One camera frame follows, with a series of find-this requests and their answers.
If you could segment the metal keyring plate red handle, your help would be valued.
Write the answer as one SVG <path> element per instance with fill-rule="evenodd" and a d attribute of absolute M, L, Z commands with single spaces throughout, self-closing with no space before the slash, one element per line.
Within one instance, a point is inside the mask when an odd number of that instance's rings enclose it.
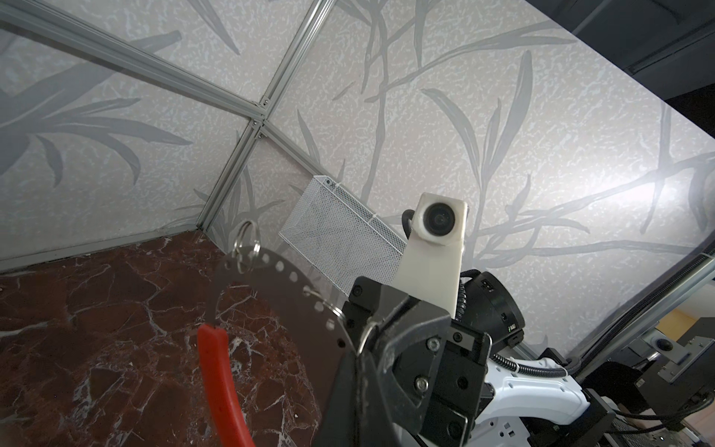
<path fill-rule="evenodd" d="M 216 266 L 197 330 L 203 389 L 223 446 L 312 446 L 328 416 L 344 317 L 243 222 Z"/>

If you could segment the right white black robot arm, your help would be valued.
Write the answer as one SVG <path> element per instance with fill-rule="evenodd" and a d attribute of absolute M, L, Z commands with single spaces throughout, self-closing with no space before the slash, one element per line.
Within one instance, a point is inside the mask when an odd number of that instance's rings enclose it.
<path fill-rule="evenodd" d="M 520 363 L 445 310 L 358 278 L 343 308 L 345 355 L 321 432 L 331 443 L 595 446 L 616 414 L 553 359 Z"/>

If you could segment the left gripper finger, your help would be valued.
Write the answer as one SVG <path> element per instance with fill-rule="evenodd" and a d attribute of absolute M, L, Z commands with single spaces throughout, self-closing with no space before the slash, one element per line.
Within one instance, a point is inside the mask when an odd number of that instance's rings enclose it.
<path fill-rule="evenodd" d="M 315 446 L 400 446 L 402 392 L 389 363 L 394 355 L 364 350 L 341 359 Z"/>

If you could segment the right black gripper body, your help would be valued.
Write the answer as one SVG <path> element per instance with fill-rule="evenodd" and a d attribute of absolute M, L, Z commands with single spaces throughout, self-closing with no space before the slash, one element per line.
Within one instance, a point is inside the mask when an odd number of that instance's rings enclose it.
<path fill-rule="evenodd" d="M 420 445 L 464 446 L 485 398 L 492 340 L 465 324 L 465 286 L 455 316 L 367 277 L 343 311 L 357 348 L 360 446 L 397 446 L 399 429 Z"/>

